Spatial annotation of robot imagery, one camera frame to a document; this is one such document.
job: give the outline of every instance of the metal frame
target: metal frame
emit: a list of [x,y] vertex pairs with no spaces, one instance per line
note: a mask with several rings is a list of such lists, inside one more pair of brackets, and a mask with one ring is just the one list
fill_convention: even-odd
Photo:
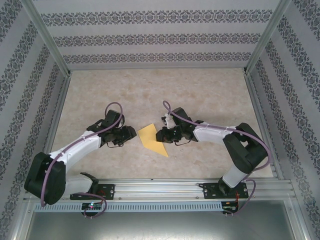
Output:
[[[109,203],[128,205],[146,205],[146,203],[184,203],[184,204],[205,204],[223,201],[234,201],[234,199],[204,199],[203,190],[198,187],[199,183],[218,182],[218,179],[197,178],[197,179],[101,179],[103,184],[115,184],[114,200]],[[301,210],[296,199],[296,194],[290,180],[279,180],[275,177],[256,179],[256,192],[252,201],[276,201],[285,203],[287,215],[291,224],[295,239],[310,239],[306,225],[303,221]],[[253,184],[247,182],[247,190],[252,192]],[[17,223],[13,230],[12,240],[25,240],[35,207],[39,199],[29,193],[24,195],[21,211],[17,217]],[[67,205],[74,203],[85,203],[88,201],[72,201],[69,196],[63,197],[57,204]]]
[[[309,240],[310,235],[304,222],[300,206],[298,204],[296,193],[294,191],[291,180],[284,180],[280,166],[273,148],[271,138],[267,129],[267,125],[259,105],[257,94],[255,93],[250,75],[244,74],[248,92],[252,101],[253,109],[258,121],[260,132],[265,143],[270,147],[274,163],[271,169],[274,177],[256,178],[256,190],[251,201],[283,201],[284,206],[291,224],[291,229],[296,240]],[[49,135],[47,152],[50,152],[52,142],[55,137],[57,126],[60,120],[61,111],[67,95],[70,77],[65,85],[65,89],[61,96],[58,106],[58,113],[52,124],[51,134]],[[115,184],[114,200],[108,202],[117,206],[129,205],[146,205],[146,203],[183,203],[183,204],[207,204],[221,203],[222,201],[234,201],[235,199],[204,199],[202,188],[198,187],[199,183],[215,183],[215,178],[184,178],[184,179],[100,179],[102,184]],[[252,192],[253,184],[248,181],[247,190],[249,194]],[[12,240],[25,240],[28,236],[28,229],[32,222],[32,216],[35,208],[39,205],[40,200],[25,193],[22,201],[21,210],[16,219],[15,227],[12,231]],[[85,203],[88,201],[70,200],[69,196],[64,196],[57,204],[70,205],[74,203]]]
[[48,47],[50,53],[52,54],[55,62],[58,64],[63,76],[66,77],[70,73],[70,69],[66,61],[64,60],[62,54],[60,53],[53,37],[51,36],[45,22],[43,21],[41,15],[39,14],[37,8],[35,7],[33,0],[21,0],[21,4],[31,18],[33,24],[35,25],[37,31],[42,37],[44,43]]

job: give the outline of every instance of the table surface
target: table surface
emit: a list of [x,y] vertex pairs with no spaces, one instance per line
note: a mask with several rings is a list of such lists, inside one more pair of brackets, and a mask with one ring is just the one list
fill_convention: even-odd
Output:
[[[153,123],[158,131],[166,113],[163,100],[173,109],[184,108],[193,121],[221,126],[245,122],[260,135],[240,68],[86,70],[72,74],[52,150],[103,119],[105,107],[115,101],[123,107],[125,125],[138,131]],[[220,178],[233,165],[224,145],[190,142],[164,147],[169,157],[144,148],[137,136],[123,147],[103,146],[91,152],[68,174],[87,172],[99,179]],[[251,176],[273,174],[268,166]]]

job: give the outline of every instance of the cable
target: cable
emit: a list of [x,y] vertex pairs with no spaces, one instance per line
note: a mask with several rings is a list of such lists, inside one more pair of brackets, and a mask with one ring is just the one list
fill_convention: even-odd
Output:
[[257,183],[255,180],[253,179],[246,179],[245,180],[246,182],[249,181],[249,182],[253,182],[253,189],[252,189],[252,192],[250,194],[250,196],[248,197],[248,199],[245,201],[245,203],[243,204],[243,206],[237,211],[235,212],[233,215],[237,215],[242,209],[245,208],[245,206],[249,203],[250,199],[253,197],[255,191],[256,191],[256,186],[257,186]]
[[[111,103],[109,103],[109,104],[106,106],[105,111],[104,111],[104,115],[106,116],[108,108],[109,108],[111,105],[113,105],[113,104],[116,104],[116,105],[118,105],[118,106],[120,107],[120,116],[119,116],[119,118],[115,121],[115,123],[113,123],[111,126],[105,128],[105,129],[102,129],[102,130],[100,130],[100,131],[97,131],[97,132],[94,132],[94,133],[92,133],[92,134],[89,134],[89,135],[85,136],[84,138],[80,138],[80,139],[76,140],[75,142],[71,143],[71,144],[68,145],[65,149],[63,149],[63,150],[53,159],[53,161],[50,163],[50,165],[49,165],[49,167],[48,167],[48,169],[47,169],[47,171],[46,171],[46,173],[45,173],[44,180],[43,180],[43,184],[42,184],[41,197],[40,197],[41,207],[45,207],[45,206],[46,206],[46,203],[45,203],[45,192],[46,192],[47,181],[48,181],[48,178],[49,178],[49,174],[50,174],[50,172],[51,172],[51,169],[52,169],[53,165],[56,163],[56,161],[57,161],[60,157],[62,157],[63,154],[64,154],[66,151],[68,151],[70,148],[72,148],[74,145],[82,142],[82,141],[85,140],[85,139],[91,138],[92,136],[95,136],[95,135],[101,134],[101,133],[103,133],[103,132],[106,132],[106,131],[108,131],[109,129],[112,129],[114,126],[116,126],[116,125],[120,122],[120,120],[121,120],[121,118],[122,118],[122,116],[123,116],[123,108],[122,108],[121,104],[118,103],[118,102],[116,102],[116,101],[111,102]],[[86,194],[82,193],[82,194],[83,194],[83,195],[92,196],[92,197],[97,197],[97,198],[100,198],[100,199],[103,198],[103,197],[101,197],[101,196],[99,196],[99,195],[95,195],[95,194],[91,194],[91,193],[86,193]]]
[[[262,166],[260,166],[260,167],[257,167],[257,168],[255,168],[254,170],[257,171],[257,170],[263,169],[263,168],[265,168],[266,166],[268,166],[270,162],[272,162],[272,159],[273,159],[273,158],[272,158],[272,154],[271,154],[270,149],[267,147],[267,145],[266,145],[262,140],[260,140],[259,138],[253,136],[252,134],[247,133],[247,132],[245,132],[245,131],[240,131],[240,130],[237,130],[237,129],[234,129],[234,128],[225,127],[225,126],[217,126],[217,125],[212,125],[212,124],[208,124],[208,125],[206,125],[206,124],[199,124],[199,123],[196,123],[196,122],[194,122],[194,121],[190,121],[190,120],[188,120],[188,119],[185,119],[185,118],[183,118],[183,117],[175,114],[175,113],[171,110],[171,106],[170,106],[170,103],[169,103],[168,101],[164,100],[164,101],[162,102],[162,104],[163,104],[163,106],[165,107],[165,109],[167,109],[168,112],[169,112],[171,115],[173,115],[173,116],[177,117],[178,119],[181,119],[182,121],[185,121],[185,122],[187,122],[187,123],[189,123],[189,124],[196,125],[196,126],[199,126],[199,127],[212,128],[212,129],[218,129],[218,130],[224,130],[224,131],[231,131],[231,132],[235,132],[235,133],[238,133],[238,134],[245,135],[245,136],[247,136],[247,137],[249,137],[249,138],[252,138],[253,140],[257,141],[259,144],[261,144],[261,145],[263,146],[263,148],[264,148],[265,151],[267,152],[267,154],[268,154],[268,159],[267,159],[267,162],[266,162],[264,165],[262,165]],[[248,202],[250,201],[250,199],[252,198],[252,196],[254,195],[254,192],[255,192],[255,190],[256,190],[256,181],[253,180],[253,179],[247,179],[248,177],[249,177],[249,175],[247,175],[243,180],[253,182],[253,190],[252,190],[250,196],[248,197],[248,199],[246,200],[246,202],[244,203],[244,205],[243,205],[236,213],[239,213],[239,211],[242,210],[242,209],[248,204]]]
[[96,215],[94,216],[88,216],[86,215],[86,212],[89,208],[86,208],[84,209],[84,212],[83,212],[83,215],[86,219],[94,219],[96,217],[99,217],[100,215],[102,215],[106,210],[107,210],[107,200],[103,197],[103,196],[100,196],[100,195],[96,195],[96,194],[91,194],[91,193],[87,193],[87,192],[78,192],[78,193],[75,193],[77,195],[84,195],[84,196],[91,196],[91,197],[97,197],[99,199],[101,199],[101,205],[102,205],[102,202],[104,202],[104,208],[102,209],[102,211],[98,212]]

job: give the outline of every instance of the slotted metal strip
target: slotted metal strip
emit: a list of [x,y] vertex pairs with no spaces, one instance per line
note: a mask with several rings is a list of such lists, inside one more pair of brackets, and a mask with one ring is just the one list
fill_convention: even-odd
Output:
[[[37,203],[36,213],[78,213],[81,212],[82,202],[61,202],[41,207]],[[111,213],[146,213],[146,212],[212,212],[222,211],[220,201],[206,202],[109,202],[107,212]]]

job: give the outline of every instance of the yellow triangle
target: yellow triangle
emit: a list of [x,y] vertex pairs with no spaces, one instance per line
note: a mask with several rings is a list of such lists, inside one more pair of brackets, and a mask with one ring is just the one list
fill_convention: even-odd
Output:
[[156,141],[156,133],[157,130],[153,123],[138,131],[141,142],[146,149],[150,149],[168,158],[169,156],[164,144]]

